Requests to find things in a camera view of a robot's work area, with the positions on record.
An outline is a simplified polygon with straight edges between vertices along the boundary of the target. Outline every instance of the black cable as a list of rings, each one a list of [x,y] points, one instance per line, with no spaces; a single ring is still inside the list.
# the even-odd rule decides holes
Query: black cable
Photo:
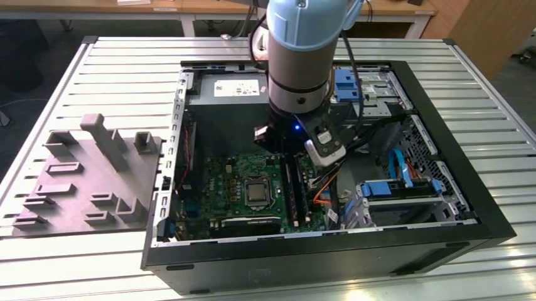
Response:
[[[343,163],[345,159],[341,159],[341,161],[335,162],[333,168],[329,171],[326,171],[322,175],[316,176],[316,178],[311,182],[311,185],[315,185],[316,183],[322,182],[331,174],[338,172]]]
[[[335,71],[333,69],[334,67],[331,66],[331,70],[329,70],[329,89],[326,92],[326,97],[324,101],[330,101],[330,98],[333,96],[333,92],[335,91]]]
[[[355,59],[353,57],[353,51],[351,51],[351,46],[350,46],[350,42],[349,42],[349,37],[346,36],[346,32],[345,31],[341,31],[341,37],[342,37],[342,39],[345,41],[346,51],[349,52],[353,77],[355,78],[355,86],[358,88],[358,95],[359,95],[359,116],[358,116],[358,122],[355,124],[355,131],[358,131],[361,126],[362,126],[362,112],[365,110],[365,95],[362,94],[362,87],[361,87],[358,68],[355,66]]]
[[[258,20],[256,24],[254,25],[254,28],[252,28],[252,31],[251,31],[251,34],[250,34],[250,38],[248,38],[250,59],[251,59],[251,62],[252,62],[252,66],[256,69],[260,69],[260,70],[263,70],[263,68],[259,66],[259,63],[256,62],[256,60],[254,58],[254,54],[252,54],[252,36],[254,36],[254,33],[256,32],[256,30],[259,29],[262,23],[264,22],[264,20],[266,20],[266,14],[262,16],[262,18]]]
[[[373,15],[374,15],[374,10],[371,8],[370,0],[365,0],[365,1],[366,1],[366,4],[369,5],[369,17],[366,19],[366,22],[371,22],[373,21],[371,18],[373,18]]]
[[[234,25],[234,28],[231,29],[231,35],[234,36],[234,32],[236,31],[238,25],[240,24],[240,21],[236,21],[236,24]]]
[[[381,119],[379,121],[374,122],[361,134],[358,134],[359,139],[353,141],[347,146],[346,146],[346,152],[353,151],[354,149],[358,149],[362,147],[366,143],[369,143],[371,137],[374,136],[375,132],[387,124],[391,124],[394,122],[401,122],[407,118],[407,114],[399,114],[395,116],[391,116],[389,118]]]
[[[246,20],[244,20],[244,22],[243,22],[242,29],[240,29],[240,32],[238,33],[236,37],[238,37],[238,36],[244,36],[244,34],[246,34],[246,32],[247,32],[247,24],[250,23],[254,10],[255,10],[255,7],[254,7],[254,6],[250,6],[250,9],[247,10]]]

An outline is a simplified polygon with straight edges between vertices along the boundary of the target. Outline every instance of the black computer chassis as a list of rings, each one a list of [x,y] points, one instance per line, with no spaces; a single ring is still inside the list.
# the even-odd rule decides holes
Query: black computer chassis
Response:
[[[161,248],[151,247],[148,226],[141,269],[180,295],[423,273],[516,236],[409,65],[403,61],[358,65],[390,66],[438,149],[435,160],[446,163],[478,224]]]

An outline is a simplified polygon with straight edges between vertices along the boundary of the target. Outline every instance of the metal workbench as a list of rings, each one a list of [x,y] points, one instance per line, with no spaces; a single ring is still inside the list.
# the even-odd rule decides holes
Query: metal workbench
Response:
[[[353,40],[358,60],[405,60],[439,110],[517,237],[426,275],[227,293],[228,300],[465,300],[536,296],[534,134],[457,46],[441,40]],[[181,60],[247,60],[246,40],[100,38],[80,46],[0,185],[0,218],[21,210],[44,166],[50,130],[101,113],[123,137],[167,133]],[[339,44],[335,59],[347,59]],[[1,234],[9,218],[0,219]],[[179,296],[140,270],[144,232],[0,241],[0,300],[161,300]]]

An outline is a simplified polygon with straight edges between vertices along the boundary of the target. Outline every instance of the gray plastic part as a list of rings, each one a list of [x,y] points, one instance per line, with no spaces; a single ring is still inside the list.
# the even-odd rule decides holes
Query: gray plastic part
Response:
[[[73,194],[76,186],[72,183],[68,184],[52,184],[52,185],[37,185],[34,194],[37,196],[53,196],[58,194]]]
[[[123,199],[119,199],[115,214],[125,223],[133,223],[145,218],[147,210],[143,208],[137,199],[133,200],[131,206],[128,206]]]
[[[46,220],[38,215],[20,216],[14,219],[13,227],[18,230],[42,229],[48,226]]]
[[[54,201],[48,196],[30,196],[22,203],[24,208],[30,211],[53,209],[54,205]]]
[[[115,206],[117,204],[117,196],[113,193],[95,193],[91,195],[89,201],[96,207]]]
[[[45,172],[49,175],[54,174],[79,174],[84,170],[80,162],[65,162],[58,164],[50,164],[45,168]]]
[[[113,136],[113,131],[107,131],[107,134],[112,141],[111,137]],[[54,185],[69,185],[71,183],[76,187],[76,190],[72,194],[45,195],[56,204],[53,209],[33,212],[33,210],[24,208],[20,216],[33,216],[38,214],[38,216],[46,220],[46,226],[21,226],[20,228],[13,228],[10,235],[13,237],[36,237],[145,229],[145,218],[125,223],[120,218],[115,217],[115,209],[116,199],[119,198],[127,200],[128,205],[131,205],[129,202],[132,200],[137,199],[137,207],[141,208],[141,212],[147,211],[149,208],[161,144],[161,139],[159,137],[152,136],[152,139],[156,145],[155,153],[140,156],[137,155],[137,150],[133,145],[135,138],[123,138],[127,148],[121,156],[128,162],[128,169],[121,172],[113,169],[93,139],[75,140],[75,143],[67,143],[67,151],[72,156],[60,158],[53,156],[48,157],[42,172],[37,177],[36,188],[45,186],[48,187],[46,189],[49,189],[49,187]],[[45,170],[48,166],[67,162],[79,162],[80,165],[84,166],[83,172],[68,174],[46,173]],[[108,196],[109,194],[112,194],[112,196],[109,196],[108,201],[99,202],[91,200],[95,195]],[[115,222],[101,224],[99,227],[91,226],[85,222],[87,214],[99,211],[107,211],[113,216]]]
[[[111,140],[115,142],[116,146],[119,147],[120,152],[127,150],[127,145],[124,143],[123,138],[120,137],[119,130],[108,130]]]
[[[95,143],[104,157],[108,159],[113,169],[120,172],[128,169],[120,148],[113,142],[108,130],[104,127],[104,116],[101,114],[84,114],[80,128],[93,136]]]
[[[149,155],[153,154],[156,149],[156,144],[153,143],[153,138],[149,132],[137,132],[133,138],[133,146],[136,147],[137,154]]]
[[[113,224],[115,218],[108,211],[96,211],[85,214],[84,221],[89,226],[103,226]]]
[[[42,146],[50,151],[50,154],[57,157],[71,157],[68,146],[77,144],[75,137],[68,131],[56,130],[50,132],[45,144]]]

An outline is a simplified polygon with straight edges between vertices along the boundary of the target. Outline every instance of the blue latch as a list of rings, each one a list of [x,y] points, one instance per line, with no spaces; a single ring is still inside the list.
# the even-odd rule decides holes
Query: blue latch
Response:
[[[390,196],[391,189],[389,188],[389,184],[386,182],[370,182],[367,183],[370,187],[370,192],[373,196]]]
[[[361,185],[361,192],[362,192],[363,197],[370,196],[371,192],[370,192],[370,187],[367,184]]]
[[[358,93],[355,77],[350,70],[335,70],[335,97],[338,102],[359,102],[362,95]]]
[[[435,179],[433,179],[430,182],[431,182],[431,187],[434,188],[437,195],[439,195],[442,193],[441,182]]]

